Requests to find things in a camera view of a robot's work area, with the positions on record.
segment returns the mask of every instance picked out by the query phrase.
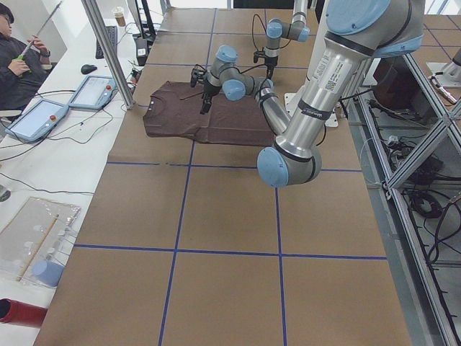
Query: red cylinder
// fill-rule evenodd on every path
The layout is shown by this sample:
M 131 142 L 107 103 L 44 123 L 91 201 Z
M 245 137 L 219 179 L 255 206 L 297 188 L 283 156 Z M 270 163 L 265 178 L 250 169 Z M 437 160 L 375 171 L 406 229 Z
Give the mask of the red cylinder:
M 13 301 L 8 298 L 0 299 L 1 323 L 40 328 L 47 311 L 47 308 L 22 303 L 21 301 Z

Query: black keyboard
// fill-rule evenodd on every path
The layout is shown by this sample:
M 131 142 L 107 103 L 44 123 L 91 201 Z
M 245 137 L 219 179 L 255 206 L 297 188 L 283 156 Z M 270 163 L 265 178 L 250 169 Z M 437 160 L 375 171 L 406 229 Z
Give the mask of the black keyboard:
M 109 35 L 110 43 L 112 47 L 115 49 L 115 53 L 117 53 L 117 27 L 116 26 L 109 26 L 106 27 L 106 32 Z M 96 40 L 96 59 L 103 59 L 104 53 L 102 52 L 101 45 L 99 44 L 98 40 Z

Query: dark brown fabric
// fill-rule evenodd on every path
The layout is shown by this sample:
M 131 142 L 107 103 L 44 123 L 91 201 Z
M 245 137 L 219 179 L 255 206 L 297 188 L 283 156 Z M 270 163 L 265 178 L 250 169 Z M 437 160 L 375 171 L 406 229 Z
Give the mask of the dark brown fabric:
M 150 137 L 185 137 L 200 143 L 270 146 L 274 135 L 252 97 L 232 102 L 223 94 L 213 97 L 207 114 L 200 114 L 201 91 L 198 84 L 167 81 L 151 95 L 143 117 Z

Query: person's hand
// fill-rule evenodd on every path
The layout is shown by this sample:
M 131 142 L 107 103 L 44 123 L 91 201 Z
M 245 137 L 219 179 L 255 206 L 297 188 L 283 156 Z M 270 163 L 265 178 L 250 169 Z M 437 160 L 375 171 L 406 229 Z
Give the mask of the person's hand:
M 18 77 L 24 72 L 29 71 L 29 66 L 21 59 L 12 60 L 12 62 L 8 65 L 8 68 Z
M 38 37 L 38 36 L 35 36 L 34 35 L 34 42 L 32 42 L 32 44 L 34 45 L 34 47 L 36 47 L 42 54 L 48 54 L 49 50 L 48 48 L 46 48 L 46 45 L 42 42 L 42 40 Z

